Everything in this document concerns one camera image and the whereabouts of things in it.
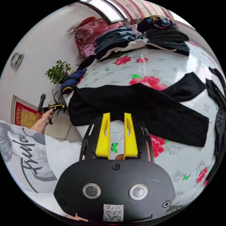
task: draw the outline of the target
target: curtain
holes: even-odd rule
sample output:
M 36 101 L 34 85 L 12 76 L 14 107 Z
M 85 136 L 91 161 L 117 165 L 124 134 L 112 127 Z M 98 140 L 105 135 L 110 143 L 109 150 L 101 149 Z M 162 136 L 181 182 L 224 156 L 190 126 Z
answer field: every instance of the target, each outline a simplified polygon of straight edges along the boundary
M 111 1 L 126 14 L 127 20 L 130 24 L 138 24 L 150 15 L 165 15 L 173 19 L 171 13 L 167 9 L 145 0 Z

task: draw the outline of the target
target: white cloth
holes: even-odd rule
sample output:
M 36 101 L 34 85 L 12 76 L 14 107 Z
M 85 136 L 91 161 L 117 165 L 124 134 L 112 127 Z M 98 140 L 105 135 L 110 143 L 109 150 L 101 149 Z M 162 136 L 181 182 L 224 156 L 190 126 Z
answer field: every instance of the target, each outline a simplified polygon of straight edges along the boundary
M 67 214 L 53 192 L 64 170 L 78 162 L 80 149 L 80 143 L 0 121 L 0 150 L 11 176 L 30 199 L 62 216 Z
M 124 47 L 124 48 L 115 47 L 115 48 L 108 50 L 107 53 L 100 60 L 108 57 L 112 52 L 125 52 L 125 51 L 129 51 L 132 49 L 143 48 L 143 47 L 145 47 L 145 45 L 146 45 L 146 42 L 143 39 L 137 39 L 137 40 L 129 42 L 127 47 Z

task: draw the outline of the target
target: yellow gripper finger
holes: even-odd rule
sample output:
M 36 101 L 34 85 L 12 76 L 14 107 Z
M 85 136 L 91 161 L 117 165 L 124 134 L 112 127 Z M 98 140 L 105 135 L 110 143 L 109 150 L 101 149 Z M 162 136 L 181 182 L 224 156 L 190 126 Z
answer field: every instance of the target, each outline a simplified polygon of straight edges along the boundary
M 127 157 L 137 157 L 138 149 L 131 114 L 125 113 L 124 117 L 125 117 L 124 159 Z
M 103 114 L 95 154 L 97 157 L 107 157 L 110 159 L 110 113 Z

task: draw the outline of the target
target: bracelet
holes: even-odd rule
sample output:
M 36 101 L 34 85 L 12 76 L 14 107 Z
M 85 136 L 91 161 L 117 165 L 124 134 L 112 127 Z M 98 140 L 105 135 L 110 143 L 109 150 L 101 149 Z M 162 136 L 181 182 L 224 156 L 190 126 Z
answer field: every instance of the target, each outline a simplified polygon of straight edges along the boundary
M 48 122 L 43 118 L 43 117 L 41 117 L 42 119 L 43 119 L 43 121 L 48 125 Z

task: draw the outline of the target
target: bed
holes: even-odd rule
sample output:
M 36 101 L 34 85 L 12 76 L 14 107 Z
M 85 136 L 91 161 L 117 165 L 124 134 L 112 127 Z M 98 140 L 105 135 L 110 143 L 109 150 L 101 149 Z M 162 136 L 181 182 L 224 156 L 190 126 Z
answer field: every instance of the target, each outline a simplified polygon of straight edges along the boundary
M 103 62 L 94 61 L 82 77 L 78 88 L 100 87 L 103 85 L 132 85 L 143 83 L 155 89 L 164 89 L 179 81 L 184 74 L 194 72 L 204 83 L 205 79 L 212 79 L 223 93 L 219 79 L 213 75 L 208 67 L 217 68 L 219 65 L 211 56 L 194 43 L 187 43 L 190 48 L 189 57 L 147 48 L 137 49 L 122 55 L 122 59 L 109 59 Z M 73 93 L 65 96 L 68 105 Z M 204 90 L 196 98 L 183 102 L 185 106 L 207 116 L 209 129 L 206 144 L 203 148 L 188 146 L 151 135 L 155 163 L 165 169 L 170 175 L 176 191 L 176 198 L 172 206 L 183 206 L 192 202 L 204 189 L 205 178 L 199 180 L 199 174 L 208 172 L 213 167 L 214 158 L 214 123 L 218 107 Z M 124 150 L 124 123 L 113 121 L 111 126 L 111 159 Z M 88 125 L 78 126 L 77 129 L 84 137 Z

